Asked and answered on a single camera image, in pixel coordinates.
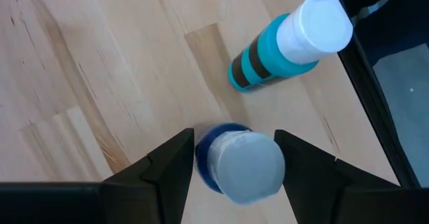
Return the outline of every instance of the wood grain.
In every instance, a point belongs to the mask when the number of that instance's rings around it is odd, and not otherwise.
[[[285,129],[397,182],[337,56],[251,94],[227,67],[303,0],[0,0],[0,181],[102,180],[185,127]],[[296,223],[194,173],[183,223]]]

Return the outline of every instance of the black panel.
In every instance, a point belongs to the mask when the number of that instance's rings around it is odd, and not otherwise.
[[[179,224],[193,154],[185,129],[104,182],[1,183],[0,223]]]
[[[339,203],[336,223],[427,223],[429,189],[346,189]]]
[[[271,73],[265,68],[263,65],[261,59],[259,58],[259,54],[257,53],[257,45],[258,45],[259,36],[256,36],[256,38],[252,41],[252,43],[249,46],[249,60],[250,65],[252,65],[253,70],[256,72],[256,74],[262,78],[268,78],[271,76]]]
[[[286,160],[283,186],[299,224],[359,223],[356,220],[361,220],[360,223],[397,223],[392,217],[409,217],[415,208],[427,207],[427,204],[418,206],[412,191],[406,196],[408,190],[404,192],[403,201],[414,201],[413,205],[392,201],[401,187],[336,160],[286,131],[276,130],[274,140]],[[387,217],[387,207],[404,210]]]
[[[341,0],[341,3],[345,6],[350,17],[356,14],[356,9],[367,6],[373,1]],[[397,137],[383,93],[365,54],[359,46],[357,37],[353,36],[351,43],[338,55],[401,186],[420,187]]]

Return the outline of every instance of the black stripe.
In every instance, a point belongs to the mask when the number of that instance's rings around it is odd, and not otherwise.
[[[249,47],[249,59],[250,64],[252,65],[252,68],[256,72],[256,74],[262,78],[265,79],[269,76],[271,76],[271,73],[268,72],[268,70],[263,66],[261,59],[259,58],[259,55],[257,54],[257,42],[258,42],[259,36],[257,36]]]
[[[242,55],[243,53],[240,53],[240,55],[238,55],[233,60],[233,65],[232,65],[233,78],[240,87],[248,87],[250,85],[250,82],[246,79],[246,76],[243,73],[243,69],[241,68]]]

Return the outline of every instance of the teal stripe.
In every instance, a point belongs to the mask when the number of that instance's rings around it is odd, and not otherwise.
[[[257,52],[262,64],[273,75],[284,78],[304,74],[313,69],[317,62],[309,64],[294,64],[284,58],[277,45],[277,30],[288,14],[275,18],[261,34]]]

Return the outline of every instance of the cylindrical container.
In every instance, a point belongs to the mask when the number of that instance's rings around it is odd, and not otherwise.
[[[196,146],[196,167],[212,190],[246,205],[275,194],[285,162],[269,137],[236,123],[210,128]]]
[[[351,24],[339,0],[305,0],[275,18],[231,63],[229,80],[242,92],[313,69],[350,42]]]

